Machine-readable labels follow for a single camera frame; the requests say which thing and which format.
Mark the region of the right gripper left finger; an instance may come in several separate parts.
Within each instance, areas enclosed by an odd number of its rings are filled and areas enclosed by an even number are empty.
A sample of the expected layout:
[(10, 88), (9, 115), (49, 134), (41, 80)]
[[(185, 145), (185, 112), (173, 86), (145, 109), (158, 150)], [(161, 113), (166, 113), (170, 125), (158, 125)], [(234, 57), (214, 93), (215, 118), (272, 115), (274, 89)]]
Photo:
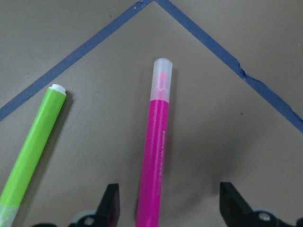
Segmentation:
[(108, 184), (98, 208), (72, 221), (69, 227), (116, 227), (120, 216), (119, 184)]

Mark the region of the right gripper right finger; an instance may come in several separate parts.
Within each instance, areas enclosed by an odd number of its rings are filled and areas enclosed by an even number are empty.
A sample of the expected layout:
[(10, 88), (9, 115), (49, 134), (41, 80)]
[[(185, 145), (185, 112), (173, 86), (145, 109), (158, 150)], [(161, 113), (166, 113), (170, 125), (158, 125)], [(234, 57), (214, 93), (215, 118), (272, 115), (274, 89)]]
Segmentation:
[(220, 214), (228, 227), (289, 227), (266, 210), (253, 210), (230, 182), (220, 182)]

